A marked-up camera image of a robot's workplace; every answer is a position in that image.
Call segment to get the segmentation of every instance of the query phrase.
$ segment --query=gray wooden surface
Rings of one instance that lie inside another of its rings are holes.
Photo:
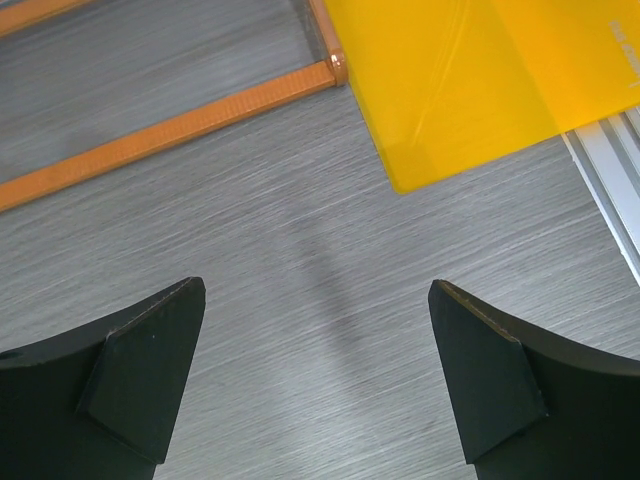
[[[286,0],[114,0],[3,40],[0,174],[304,65],[302,30]],[[0,272],[0,350],[204,277],[160,480],[474,478],[434,278],[640,359],[640,290],[559,140],[399,197],[348,88],[0,215]]]

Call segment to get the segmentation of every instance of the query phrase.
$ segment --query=yellow folder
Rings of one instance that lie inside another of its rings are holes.
[[[640,0],[326,0],[408,193],[640,104]]]

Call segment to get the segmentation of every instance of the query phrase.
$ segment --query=yellow plastic sheet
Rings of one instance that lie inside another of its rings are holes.
[[[640,104],[640,0],[326,0],[408,193]]]

